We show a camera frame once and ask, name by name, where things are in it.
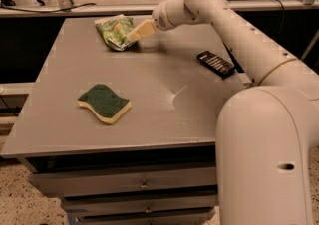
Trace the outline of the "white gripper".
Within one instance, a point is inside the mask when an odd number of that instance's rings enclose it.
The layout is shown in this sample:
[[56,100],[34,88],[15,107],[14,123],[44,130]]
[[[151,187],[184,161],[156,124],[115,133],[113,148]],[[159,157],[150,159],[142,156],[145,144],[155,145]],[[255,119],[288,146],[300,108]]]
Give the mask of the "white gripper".
[[143,20],[138,26],[136,26],[128,35],[127,39],[130,42],[135,42],[144,37],[154,34],[158,29],[162,31],[171,30],[174,25],[167,15],[167,3],[161,2],[153,9],[152,19]]

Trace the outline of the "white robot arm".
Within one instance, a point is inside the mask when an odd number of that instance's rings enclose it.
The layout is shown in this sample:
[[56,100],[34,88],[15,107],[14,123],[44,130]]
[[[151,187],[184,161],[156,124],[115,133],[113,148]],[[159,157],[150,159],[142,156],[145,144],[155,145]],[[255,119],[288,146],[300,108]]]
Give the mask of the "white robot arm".
[[308,155],[319,142],[319,77],[226,0],[166,0],[130,40],[183,24],[211,25],[253,87],[216,125],[221,225],[315,225]]

